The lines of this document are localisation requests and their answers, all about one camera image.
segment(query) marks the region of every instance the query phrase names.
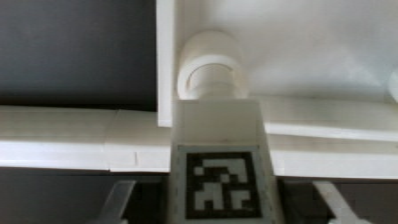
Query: white panel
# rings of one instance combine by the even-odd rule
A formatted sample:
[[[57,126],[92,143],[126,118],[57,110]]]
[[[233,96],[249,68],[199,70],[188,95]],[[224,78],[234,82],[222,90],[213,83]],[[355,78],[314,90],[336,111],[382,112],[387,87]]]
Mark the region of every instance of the white panel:
[[[170,129],[156,126],[156,113],[119,110],[105,142],[110,170],[169,170],[169,145]]]
[[[398,144],[268,135],[277,176],[398,178]]]
[[[103,140],[115,111],[0,107],[0,166],[106,169]]]
[[[387,80],[398,65],[396,0],[181,0],[174,6],[163,12],[174,13],[179,24],[170,29],[167,20],[158,27],[169,29],[176,43],[160,42],[158,52],[181,47],[201,31],[225,32],[243,49],[252,95],[389,100]],[[161,80],[176,78],[177,71],[163,69],[172,65],[158,63]],[[174,89],[165,90],[163,85],[169,81],[160,82],[158,119],[170,125],[161,108],[170,108]]]
[[[398,142],[398,105],[257,97],[268,134]]]

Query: gray surface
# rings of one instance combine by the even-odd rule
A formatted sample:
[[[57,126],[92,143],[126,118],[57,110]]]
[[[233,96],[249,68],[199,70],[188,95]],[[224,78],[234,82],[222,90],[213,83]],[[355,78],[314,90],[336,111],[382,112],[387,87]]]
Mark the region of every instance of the gray surface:
[[[110,190],[119,180],[151,184],[160,182],[160,176],[140,176],[131,173],[117,175],[99,171],[0,168],[0,223],[87,223],[101,214]],[[153,194],[151,189],[149,193],[140,189],[137,194],[146,196],[140,200],[153,207],[151,211],[156,214],[158,208],[153,204],[158,204],[160,200],[147,197],[147,194]],[[146,213],[138,209],[133,208],[131,213]]]
[[[0,0],[0,104],[156,110],[154,0]]]

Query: edge of white panel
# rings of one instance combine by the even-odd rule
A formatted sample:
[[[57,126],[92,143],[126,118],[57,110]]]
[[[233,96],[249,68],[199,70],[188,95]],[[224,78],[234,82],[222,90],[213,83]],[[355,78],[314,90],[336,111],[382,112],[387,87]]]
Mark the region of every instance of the edge of white panel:
[[[156,0],[156,49],[158,49],[158,126],[172,125],[174,74],[177,54],[177,5],[179,0]]]

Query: white cylindrical pipe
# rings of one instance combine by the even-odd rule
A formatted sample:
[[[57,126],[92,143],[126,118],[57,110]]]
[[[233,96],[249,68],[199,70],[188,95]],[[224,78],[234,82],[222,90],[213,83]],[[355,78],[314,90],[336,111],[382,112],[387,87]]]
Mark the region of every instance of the white cylindrical pipe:
[[[186,89],[190,99],[236,98],[231,69],[218,64],[204,65],[192,73]]]
[[[238,42],[218,31],[204,31],[186,41],[177,74],[181,99],[247,97]]]

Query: dark gray background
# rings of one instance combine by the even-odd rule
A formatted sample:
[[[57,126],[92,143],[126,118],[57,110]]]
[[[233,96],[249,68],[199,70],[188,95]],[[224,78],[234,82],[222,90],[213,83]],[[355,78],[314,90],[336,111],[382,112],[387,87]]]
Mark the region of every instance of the dark gray background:
[[[0,0],[0,104],[156,110],[154,0]]]

